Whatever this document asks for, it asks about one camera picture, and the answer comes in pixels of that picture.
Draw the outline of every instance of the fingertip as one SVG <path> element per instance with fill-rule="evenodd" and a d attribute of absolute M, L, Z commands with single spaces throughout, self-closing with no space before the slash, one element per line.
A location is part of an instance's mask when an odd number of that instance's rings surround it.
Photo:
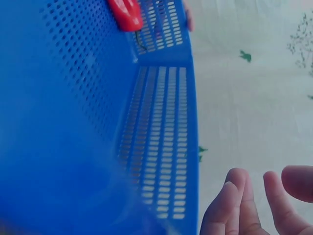
<path fill-rule="evenodd" d="M 289 165 L 281 174 L 288 194 L 305 202 L 313 202 L 313 166 Z"/>

